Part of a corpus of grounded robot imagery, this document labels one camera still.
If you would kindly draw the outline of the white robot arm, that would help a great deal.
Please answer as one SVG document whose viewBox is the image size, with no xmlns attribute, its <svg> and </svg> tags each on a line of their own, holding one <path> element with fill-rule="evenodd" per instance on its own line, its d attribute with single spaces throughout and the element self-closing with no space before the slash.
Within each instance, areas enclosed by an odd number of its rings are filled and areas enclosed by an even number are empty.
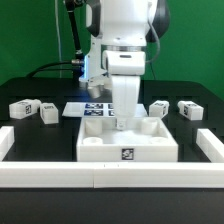
<svg viewBox="0 0 224 224">
<path fill-rule="evenodd" d="M 167 0 L 85 0 L 86 28 L 91 48 L 84 59 L 79 81 L 98 98 L 103 89 L 112 91 L 116 127 L 124 130 L 136 112 L 140 79 L 148 57 L 149 42 L 158 44 L 168 30 Z"/>
</svg>

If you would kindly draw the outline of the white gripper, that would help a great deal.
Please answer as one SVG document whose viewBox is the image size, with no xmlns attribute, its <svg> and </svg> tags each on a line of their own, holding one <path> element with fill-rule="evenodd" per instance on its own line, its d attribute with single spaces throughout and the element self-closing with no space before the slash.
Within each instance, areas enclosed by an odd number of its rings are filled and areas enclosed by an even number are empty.
<svg viewBox="0 0 224 224">
<path fill-rule="evenodd" d="M 125 130 L 126 118 L 135 115 L 140 78 L 145 73 L 145 53 L 105 50 L 102 66 L 111 77 L 116 128 Z"/>
</svg>

